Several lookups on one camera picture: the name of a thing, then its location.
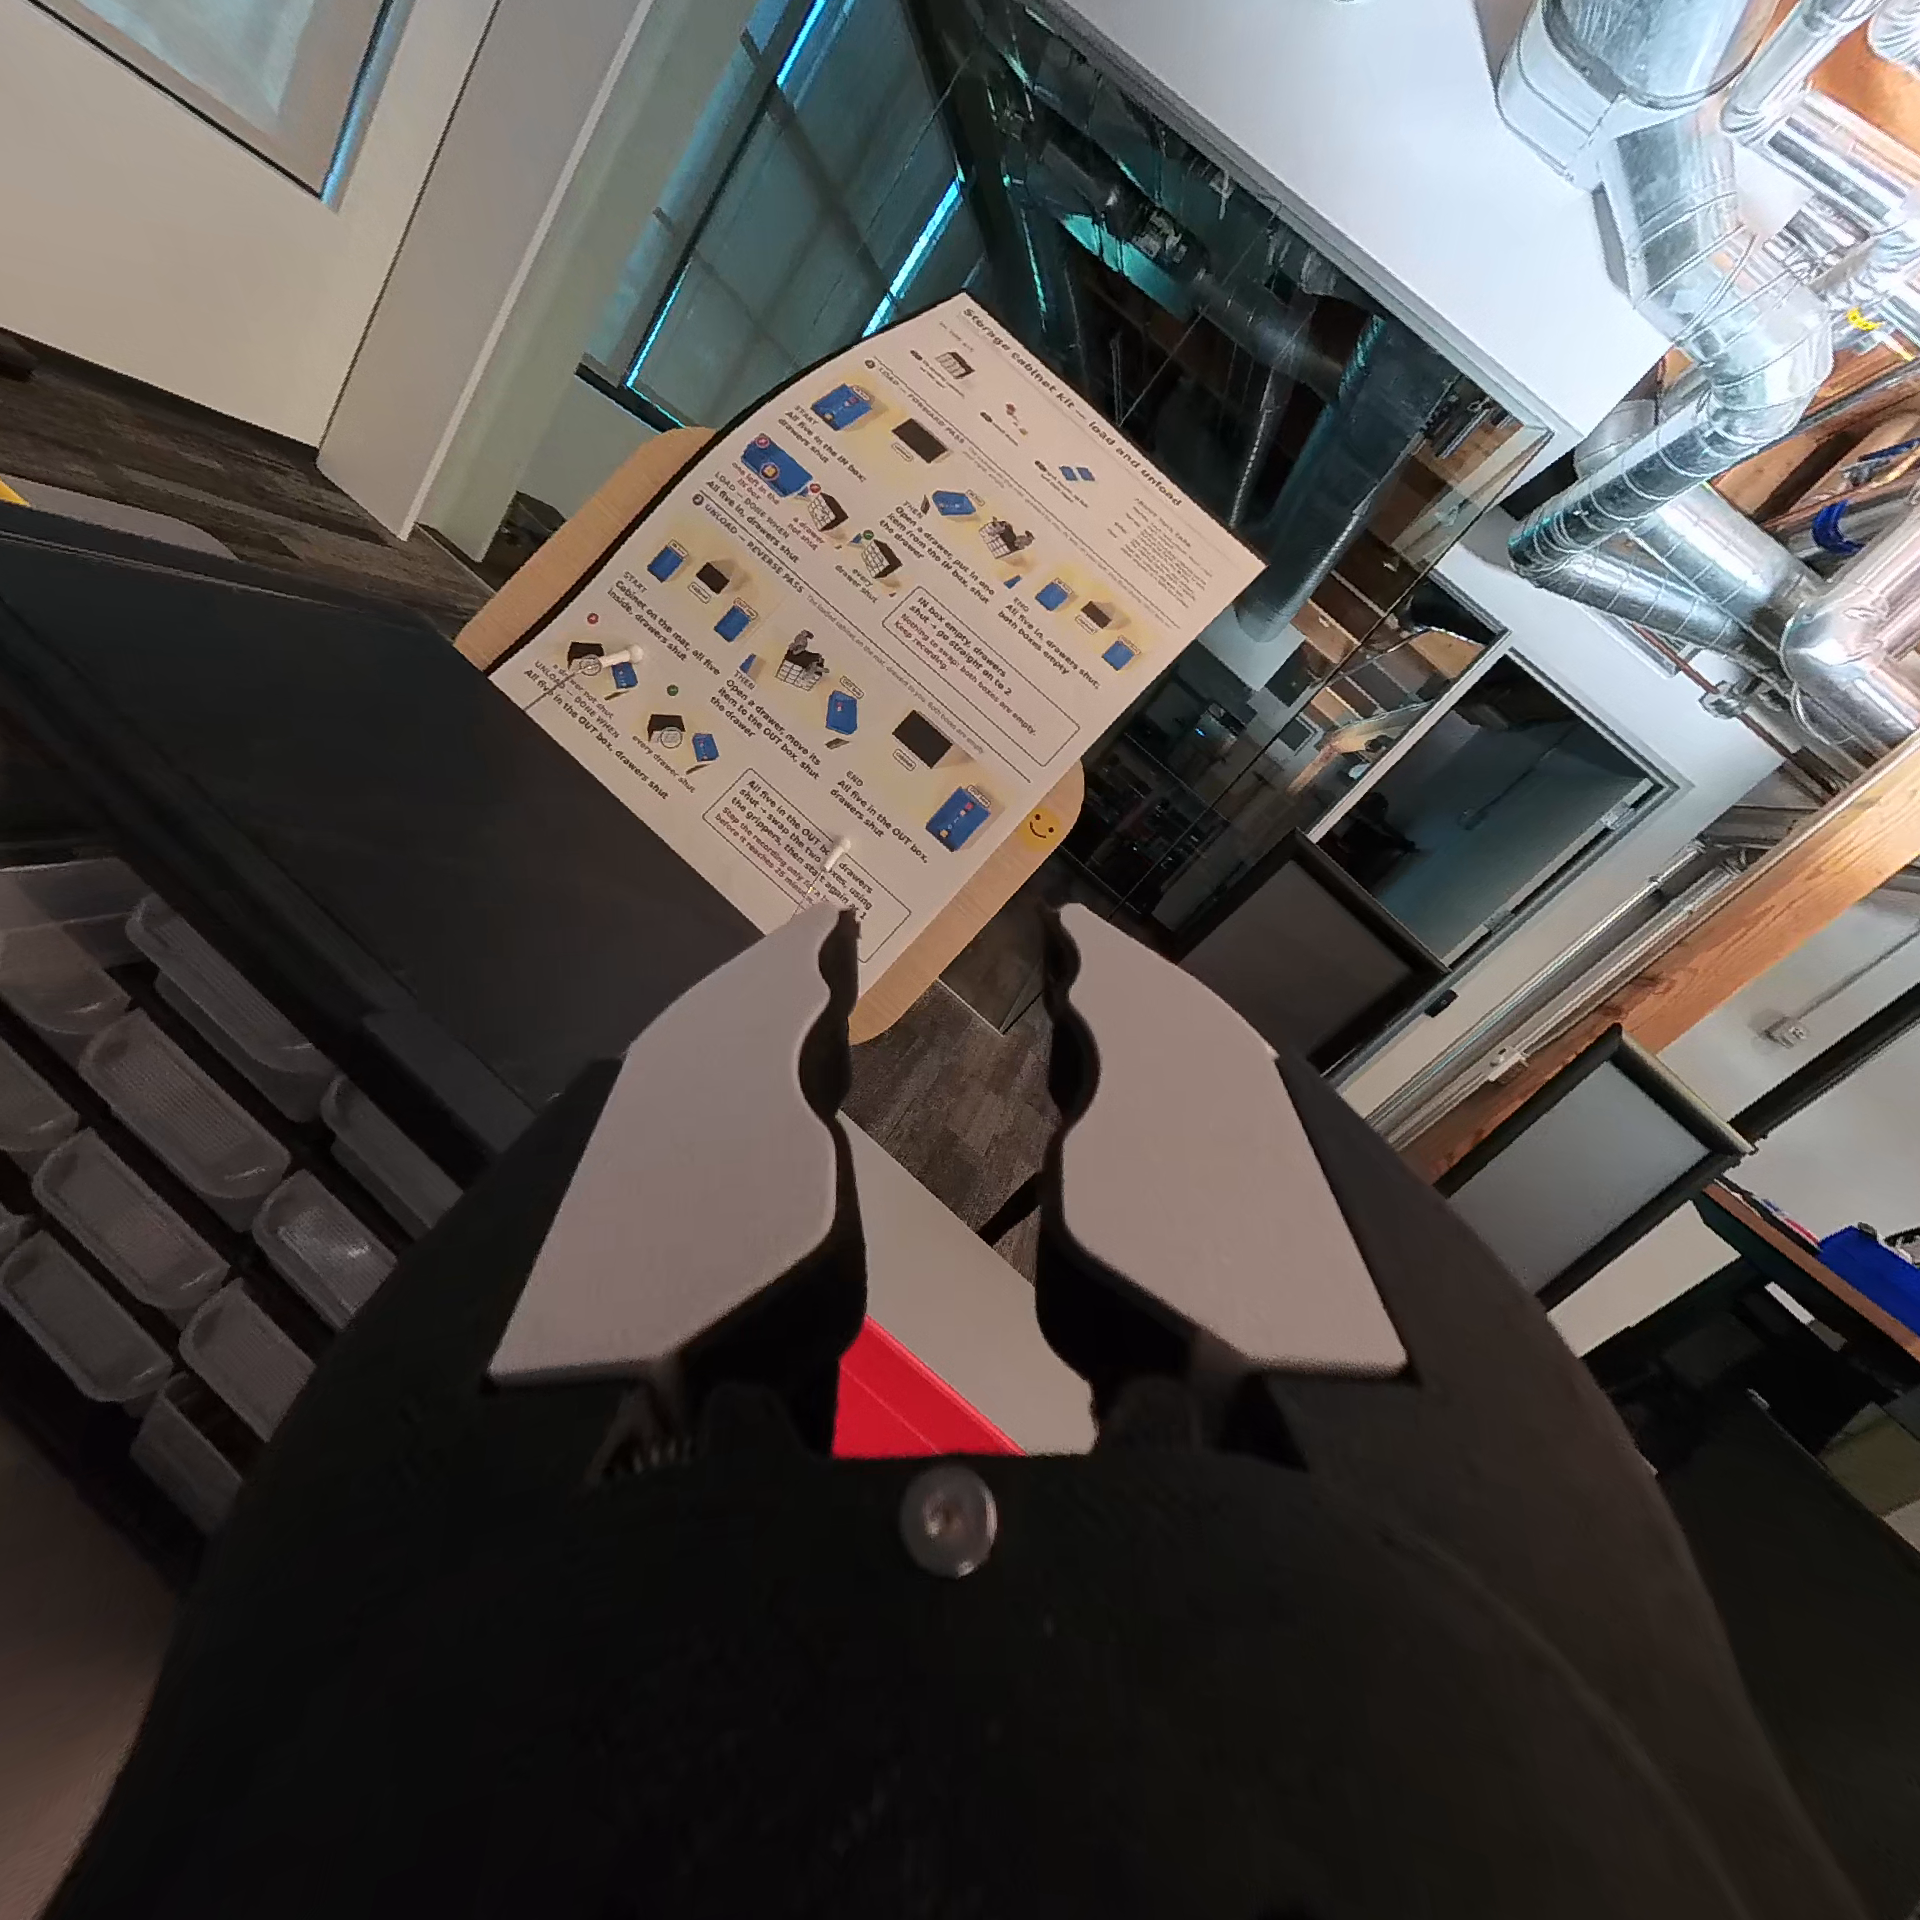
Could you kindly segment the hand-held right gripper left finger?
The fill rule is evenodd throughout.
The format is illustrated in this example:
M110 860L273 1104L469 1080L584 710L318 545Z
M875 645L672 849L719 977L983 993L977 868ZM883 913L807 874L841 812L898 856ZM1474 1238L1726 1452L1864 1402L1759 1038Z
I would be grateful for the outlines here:
M616 1388L591 1478L691 1455L734 1402L832 1449L867 1304L855 998L856 916L811 903L629 1044L486 1367Z

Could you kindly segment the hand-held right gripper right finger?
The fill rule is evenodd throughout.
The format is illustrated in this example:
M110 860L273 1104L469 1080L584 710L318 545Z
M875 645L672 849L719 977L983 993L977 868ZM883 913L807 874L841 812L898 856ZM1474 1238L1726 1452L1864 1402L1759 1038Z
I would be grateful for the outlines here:
M1094 1445L1294 1461L1285 1380L1402 1383L1408 1344L1277 1050L1082 904L1047 924L1037 1319Z

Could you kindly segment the black drawer cabinet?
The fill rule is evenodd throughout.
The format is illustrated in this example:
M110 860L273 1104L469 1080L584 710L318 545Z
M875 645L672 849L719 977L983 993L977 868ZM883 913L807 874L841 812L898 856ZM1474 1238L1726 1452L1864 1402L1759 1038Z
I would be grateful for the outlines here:
M15 502L2 601L3 864L122 860L464 1191L755 940L409 607Z

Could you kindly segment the grid of clear drawers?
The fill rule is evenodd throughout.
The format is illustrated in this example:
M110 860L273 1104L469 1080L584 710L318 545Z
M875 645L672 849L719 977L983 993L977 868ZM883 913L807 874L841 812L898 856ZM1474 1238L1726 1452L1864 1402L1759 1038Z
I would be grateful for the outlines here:
M3 1412L169 1577L461 1191L122 860L3 864Z

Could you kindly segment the ribbed metal duct elbow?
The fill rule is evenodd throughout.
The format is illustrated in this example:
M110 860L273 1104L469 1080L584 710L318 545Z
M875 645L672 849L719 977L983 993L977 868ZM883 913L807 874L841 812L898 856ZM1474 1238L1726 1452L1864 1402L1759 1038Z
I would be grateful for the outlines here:
M1745 221L1721 100L1774 4L1541 1L1504 55L1497 108L1550 166L1601 197L1623 288L1685 351L1701 407L1793 420L1833 366L1831 324Z

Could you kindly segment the black computer monitor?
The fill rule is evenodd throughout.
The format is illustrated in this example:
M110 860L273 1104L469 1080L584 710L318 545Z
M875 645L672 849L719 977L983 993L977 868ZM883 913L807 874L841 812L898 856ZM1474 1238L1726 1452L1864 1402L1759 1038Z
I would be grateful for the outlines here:
M1435 1188L1554 1308L1751 1152L1613 1023Z
M1288 832L1168 948L1272 1048L1331 1074L1441 989L1447 965Z

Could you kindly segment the red plastic bin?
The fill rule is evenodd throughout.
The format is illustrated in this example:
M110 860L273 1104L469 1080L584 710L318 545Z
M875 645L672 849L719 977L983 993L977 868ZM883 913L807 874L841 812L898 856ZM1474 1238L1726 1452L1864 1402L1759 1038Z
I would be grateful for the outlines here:
M838 1360L832 1455L1016 1455L1019 1445L871 1316Z

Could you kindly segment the instruction poster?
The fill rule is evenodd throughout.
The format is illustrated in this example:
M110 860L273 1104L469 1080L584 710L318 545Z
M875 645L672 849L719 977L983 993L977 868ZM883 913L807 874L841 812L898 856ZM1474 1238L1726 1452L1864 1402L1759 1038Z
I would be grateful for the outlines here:
M851 909L871 988L1258 568L951 294L717 429L490 682L758 930Z

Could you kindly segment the wooden top standing desk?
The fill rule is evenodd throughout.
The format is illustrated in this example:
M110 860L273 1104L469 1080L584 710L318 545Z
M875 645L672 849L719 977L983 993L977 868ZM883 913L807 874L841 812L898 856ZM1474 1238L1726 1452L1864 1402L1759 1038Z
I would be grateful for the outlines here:
M1814 1319L1833 1328L1872 1328L1907 1360L1917 1360L1917 1330L1827 1268L1814 1240L1775 1208L1719 1180L1695 1197L1695 1212L1710 1232L1759 1270L1761 1281L1792 1296Z

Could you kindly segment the silver insulated pipe run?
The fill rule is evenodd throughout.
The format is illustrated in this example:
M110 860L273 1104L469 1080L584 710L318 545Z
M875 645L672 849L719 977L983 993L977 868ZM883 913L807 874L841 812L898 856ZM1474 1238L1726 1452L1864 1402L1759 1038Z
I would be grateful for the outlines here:
M1792 4L1721 97L1719 127L1853 212L1913 199L1917 4Z

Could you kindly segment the spiral metal duct branch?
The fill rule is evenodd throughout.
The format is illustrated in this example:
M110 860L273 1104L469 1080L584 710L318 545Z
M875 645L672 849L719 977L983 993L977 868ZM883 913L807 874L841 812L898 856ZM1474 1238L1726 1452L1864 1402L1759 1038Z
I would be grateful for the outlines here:
M1798 392L1731 401L1703 382L1669 417L1626 400L1506 554L1529 584L1734 657L1803 730L1878 756L1914 734L1914 492L1821 577L1712 486L1786 440L1803 407Z

